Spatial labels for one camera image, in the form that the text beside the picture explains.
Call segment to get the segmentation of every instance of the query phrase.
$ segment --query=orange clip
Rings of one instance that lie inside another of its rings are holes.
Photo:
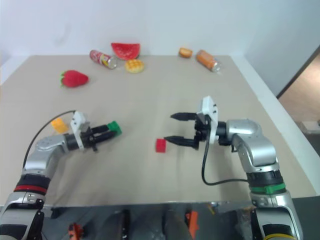
[[[196,238],[196,231],[199,230],[199,226],[197,225],[198,221],[198,212],[191,211],[190,213],[186,213],[185,217],[187,219],[189,233],[192,239]]]
[[[69,225],[68,234],[70,240],[80,240],[84,235],[84,229],[81,225],[73,223]]]

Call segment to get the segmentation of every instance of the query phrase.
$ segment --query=wooden floor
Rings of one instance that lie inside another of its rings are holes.
[[[320,120],[320,54],[279,101],[295,122]]]

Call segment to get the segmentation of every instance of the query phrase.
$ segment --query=black cable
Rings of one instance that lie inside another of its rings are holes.
[[[34,143],[34,141],[36,140],[36,138],[38,137],[38,135],[41,133],[41,131],[42,131],[47,125],[49,125],[53,120],[55,120],[56,118],[61,117],[62,115],[65,115],[65,114],[69,114],[69,113],[73,113],[73,114],[74,114],[75,112],[76,112],[75,110],[70,110],[70,111],[65,111],[65,112],[63,112],[63,113],[60,113],[59,115],[51,118],[45,125],[43,125],[43,127],[41,127],[41,128],[39,129],[39,131],[36,133],[36,135],[32,138],[32,140],[31,140],[31,142],[30,142],[30,144],[29,144],[29,146],[28,146],[28,148],[27,148],[27,150],[26,150],[26,153],[25,153],[25,156],[24,156],[24,160],[23,160],[23,167],[22,167],[22,168],[25,167],[26,161],[27,161],[27,158],[28,158],[28,155],[29,155],[29,152],[30,152],[30,149],[31,149],[31,147],[32,147],[32,144]]]
[[[215,186],[215,185],[225,184],[225,183],[230,183],[230,182],[248,182],[248,180],[241,179],[241,178],[231,178],[231,179],[226,179],[226,180],[221,180],[221,181],[207,182],[207,180],[205,178],[205,169],[206,169],[207,155],[208,155],[208,151],[209,151],[210,132],[211,132],[211,130],[209,129],[208,133],[206,135],[206,141],[205,141],[205,149],[204,149],[204,155],[203,155],[203,160],[202,160],[202,168],[201,168],[202,181],[206,185],[209,185],[209,186]]]

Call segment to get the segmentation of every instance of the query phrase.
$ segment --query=orange can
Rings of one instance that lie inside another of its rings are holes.
[[[214,58],[214,56],[207,53],[205,50],[200,50],[196,54],[196,59],[212,72],[218,72],[220,70],[220,63]]]

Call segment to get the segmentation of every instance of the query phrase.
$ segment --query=white wall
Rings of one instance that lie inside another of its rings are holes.
[[[277,95],[320,45],[320,0],[272,2],[245,57]]]
[[[111,53],[139,42],[142,54],[185,45],[242,53],[260,21],[252,0],[1,0],[1,48],[9,55]]]

